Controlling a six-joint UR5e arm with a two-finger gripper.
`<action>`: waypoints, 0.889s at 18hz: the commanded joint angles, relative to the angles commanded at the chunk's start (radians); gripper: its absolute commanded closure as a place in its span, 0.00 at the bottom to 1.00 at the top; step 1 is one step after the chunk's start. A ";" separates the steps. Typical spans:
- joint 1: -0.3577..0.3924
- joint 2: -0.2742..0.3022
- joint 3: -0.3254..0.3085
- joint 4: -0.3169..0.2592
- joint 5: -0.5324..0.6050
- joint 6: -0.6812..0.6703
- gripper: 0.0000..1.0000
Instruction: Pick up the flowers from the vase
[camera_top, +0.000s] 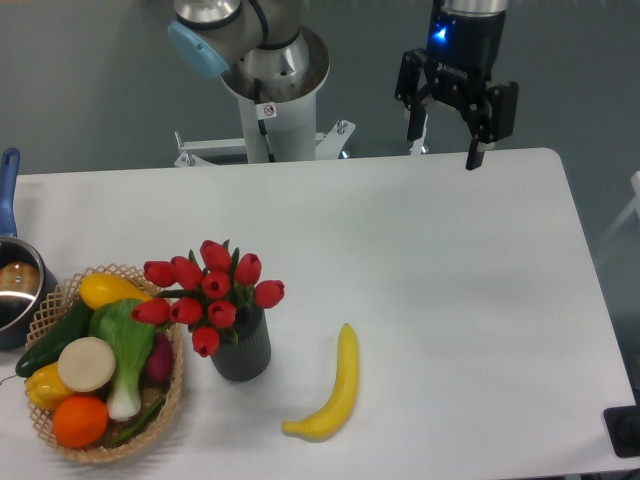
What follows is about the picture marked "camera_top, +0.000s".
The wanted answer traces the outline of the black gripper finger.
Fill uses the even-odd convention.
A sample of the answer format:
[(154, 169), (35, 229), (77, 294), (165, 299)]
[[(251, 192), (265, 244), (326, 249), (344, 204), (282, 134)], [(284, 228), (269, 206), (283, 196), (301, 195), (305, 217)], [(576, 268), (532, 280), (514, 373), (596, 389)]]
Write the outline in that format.
[(481, 167), (485, 152), (513, 134), (518, 97), (517, 82), (488, 85), (481, 99), (469, 106), (464, 115), (471, 134), (467, 170)]
[(394, 96), (409, 112), (407, 141), (422, 136), (426, 120), (427, 97), (433, 91), (433, 64), (425, 48), (403, 53)]

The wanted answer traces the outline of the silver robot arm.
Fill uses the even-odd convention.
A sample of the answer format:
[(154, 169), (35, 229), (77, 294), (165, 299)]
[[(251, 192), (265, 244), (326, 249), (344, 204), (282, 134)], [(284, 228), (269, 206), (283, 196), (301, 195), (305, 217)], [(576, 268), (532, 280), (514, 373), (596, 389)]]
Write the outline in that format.
[[(297, 1), (178, 1), (167, 33), (195, 71), (220, 79), (236, 97), (251, 163), (338, 159), (354, 133), (341, 120), (316, 129), (316, 96), (330, 68), (322, 39), (300, 21)], [(431, 102), (457, 111), (471, 141), (466, 166), (514, 129), (519, 87), (492, 78), (507, 5), (436, 1), (426, 44), (402, 55), (394, 96), (408, 113), (410, 151), (425, 151)]]

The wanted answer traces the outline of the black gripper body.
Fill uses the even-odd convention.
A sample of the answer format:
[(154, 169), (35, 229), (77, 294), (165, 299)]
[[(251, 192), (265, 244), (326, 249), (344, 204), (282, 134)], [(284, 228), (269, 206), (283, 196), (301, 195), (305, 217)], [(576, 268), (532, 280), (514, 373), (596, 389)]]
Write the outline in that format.
[(422, 100), (456, 109), (465, 119), (504, 119), (506, 86), (492, 80), (506, 10), (434, 8), (423, 64)]

